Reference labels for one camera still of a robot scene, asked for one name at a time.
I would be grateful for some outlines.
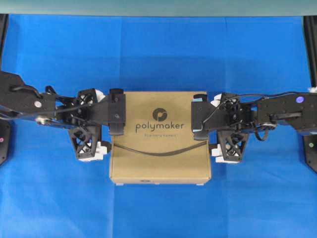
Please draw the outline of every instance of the polymaker logo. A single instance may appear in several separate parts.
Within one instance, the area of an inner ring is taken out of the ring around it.
[[[167,112],[163,108],[156,108],[153,111],[153,118],[157,121],[164,121],[167,118]]]

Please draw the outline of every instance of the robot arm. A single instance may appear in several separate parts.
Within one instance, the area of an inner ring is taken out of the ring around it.
[[[240,98],[245,96],[261,98],[242,103]],[[196,140],[206,140],[210,132],[216,131],[217,145],[212,149],[216,162],[239,163],[250,133],[264,141],[269,131],[281,124],[292,126],[302,135],[317,134],[316,108],[316,93],[223,93],[211,103],[206,95],[196,95],[192,102],[192,131]]]
[[[123,134],[125,95],[121,89],[111,89],[108,95],[88,89],[77,97],[65,97],[50,86],[39,93],[16,74],[0,72],[0,79],[0,119],[34,120],[67,129],[78,160],[102,159],[111,150],[111,144],[102,141],[102,125],[109,127],[110,135]]]

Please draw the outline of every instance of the cardboard box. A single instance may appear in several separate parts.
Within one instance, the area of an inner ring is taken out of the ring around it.
[[[206,92],[125,92],[124,135],[112,137],[115,183],[196,183],[211,179],[208,141],[195,141],[191,102]]]

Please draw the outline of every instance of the blue background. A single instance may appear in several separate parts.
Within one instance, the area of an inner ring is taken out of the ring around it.
[[[300,17],[11,15],[3,57],[4,71],[67,96],[93,87],[213,96],[310,86]],[[266,142],[252,135],[240,164],[211,160],[205,186],[114,186],[109,155],[77,162],[66,131],[16,121],[0,168],[0,238],[317,236],[317,175],[291,127]]]

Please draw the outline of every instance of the purple light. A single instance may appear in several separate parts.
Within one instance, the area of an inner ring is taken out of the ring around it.
[[[303,96],[299,96],[296,98],[297,103],[302,103],[304,100],[305,100],[305,98]]]

